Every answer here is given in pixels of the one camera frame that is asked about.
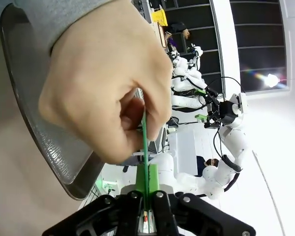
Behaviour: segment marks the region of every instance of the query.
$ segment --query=screw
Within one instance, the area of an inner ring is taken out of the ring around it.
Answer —
[[[130,194],[130,196],[131,196],[132,198],[137,198],[137,197],[138,197],[138,195],[137,195],[136,193],[133,193],[133,192]]]
[[[190,198],[189,197],[184,197],[183,198],[183,201],[186,202],[186,203],[188,203],[188,202],[190,202]]]
[[[157,196],[158,198],[162,198],[162,197],[164,196],[164,194],[161,193],[161,192],[157,192],[157,193],[156,193],[156,196]]]
[[[109,198],[105,198],[105,203],[110,204],[112,201]]]

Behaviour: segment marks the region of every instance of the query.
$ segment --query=light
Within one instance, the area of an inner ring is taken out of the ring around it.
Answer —
[[[264,78],[264,82],[267,86],[272,88],[280,82],[280,79],[275,75],[268,74],[267,77]]]

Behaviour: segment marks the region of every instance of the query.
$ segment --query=yellow object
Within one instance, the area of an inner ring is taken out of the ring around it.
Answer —
[[[165,11],[163,9],[152,12],[152,20],[153,22],[158,22],[160,26],[168,26]]]

